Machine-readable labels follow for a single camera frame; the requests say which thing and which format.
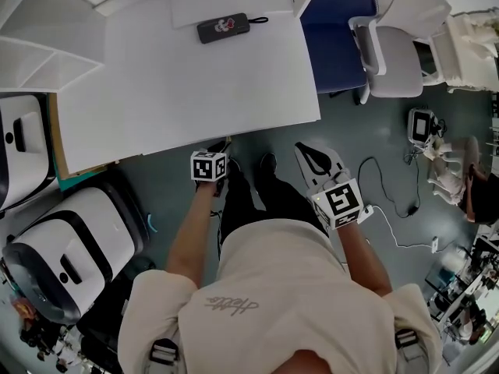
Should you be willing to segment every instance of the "chair back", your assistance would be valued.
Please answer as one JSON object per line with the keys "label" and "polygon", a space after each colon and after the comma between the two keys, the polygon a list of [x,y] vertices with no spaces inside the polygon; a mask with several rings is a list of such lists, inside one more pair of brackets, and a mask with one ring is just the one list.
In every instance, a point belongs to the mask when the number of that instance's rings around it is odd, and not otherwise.
{"label": "chair back", "polygon": [[312,0],[300,19],[303,25],[346,24],[354,16],[376,14],[376,0]]}
{"label": "chair back", "polygon": [[378,0],[378,4],[378,26],[402,29],[422,39],[437,32],[451,12],[446,0]]}

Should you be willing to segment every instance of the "blue chair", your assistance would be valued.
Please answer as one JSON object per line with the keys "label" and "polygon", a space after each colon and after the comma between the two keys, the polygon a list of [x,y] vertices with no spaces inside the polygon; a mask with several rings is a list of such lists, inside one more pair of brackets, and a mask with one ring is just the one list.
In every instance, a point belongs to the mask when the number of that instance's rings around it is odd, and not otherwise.
{"label": "blue chair", "polygon": [[376,14],[376,0],[310,2],[301,21],[319,94],[334,94],[367,83],[349,20]]}

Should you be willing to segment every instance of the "black cable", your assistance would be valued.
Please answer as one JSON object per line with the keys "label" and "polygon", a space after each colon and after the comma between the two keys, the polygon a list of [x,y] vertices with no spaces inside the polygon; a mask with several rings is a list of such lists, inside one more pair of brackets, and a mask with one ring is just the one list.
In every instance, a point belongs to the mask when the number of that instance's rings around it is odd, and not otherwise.
{"label": "black cable", "polygon": [[438,136],[443,139],[444,138],[444,134],[447,132],[447,124],[445,123],[445,120],[444,119],[440,119],[438,121],[438,125],[441,127],[441,130],[440,132],[438,133]]}
{"label": "black cable", "polygon": [[268,18],[266,16],[259,16],[258,18],[248,19],[249,23],[267,23]]}
{"label": "black cable", "polygon": [[212,210],[210,213],[210,217],[218,217],[218,230],[217,230],[217,248],[218,248],[218,259],[220,259],[221,254],[221,210]]}
{"label": "black cable", "polygon": [[383,172],[381,171],[380,164],[377,161],[376,157],[367,157],[366,159],[364,159],[359,166],[359,170],[357,171],[357,182],[359,183],[359,191],[360,191],[361,195],[362,195],[362,188],[360,185],[360,171],[365,163],[367,163],[369,161],[374,161],[374,163],[376,164],[377,170],[380,173],[381,189],[383,190],[384,197],[393,204],[394,211],[397,214],[397,216],[400,217],[401,219],[406,219],[407,217],[411,217],[412,215],[414,215],[414,213],[416,213],[417,210],[419,209],[419,207],[421,206],[421,197],[419,196],[419,164],[417,161],[417,156],[420,155],[421,153],[422,153],[422,151],[419,152],[417,150],[413,150],[411,153],[408,153],[404,156],[404,162],[408,166],[411,165],[412,161],[416,161],[416,195],[418,198],[417,205],[411,206],[409,208],[409,210],[407,211],[407,213],[405,214],[405,216],[402,216],[398,212],[397,203],[391,197],[389,197],[387,194],[387,190],[384,187],[384,182],[383,182]]}

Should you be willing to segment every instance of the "black and white appliance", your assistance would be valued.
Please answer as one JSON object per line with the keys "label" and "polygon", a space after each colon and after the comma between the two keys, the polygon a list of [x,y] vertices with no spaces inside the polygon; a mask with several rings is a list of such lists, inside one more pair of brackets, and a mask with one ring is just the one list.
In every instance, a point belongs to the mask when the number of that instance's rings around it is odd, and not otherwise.
{"label": "black and white appliance", "polygon": [[442,128],[435,114],[426,108],[413,108],[409,111],[407,138],[421,150],[426,148],[431,136],[441,135]]}
{"label": "black and white appliance", "polygon": [[0,215],[55,179],[47,96],[0,99]]}
{"label": "black and white appliance", "polygon": [[72,194],[3,249],[10,276],[37,311],[74,324],[148,243],[131,195],[110,182]]}

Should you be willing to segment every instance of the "black pants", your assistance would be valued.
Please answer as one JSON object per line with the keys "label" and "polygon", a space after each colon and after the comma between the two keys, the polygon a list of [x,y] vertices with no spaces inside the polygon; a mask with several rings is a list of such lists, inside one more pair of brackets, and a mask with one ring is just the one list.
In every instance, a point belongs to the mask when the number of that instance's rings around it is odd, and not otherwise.
{"label": "black pants", "polygon": [[279,180],[275,175],[260,176],[257,178],[256,188],[267,211],[258,210],[253,205],[250,184],[242,173],[229,176],[221,219],[221,242],[234,230],[267,219],[305,221],[327,235],[312,206],[289,183]]}

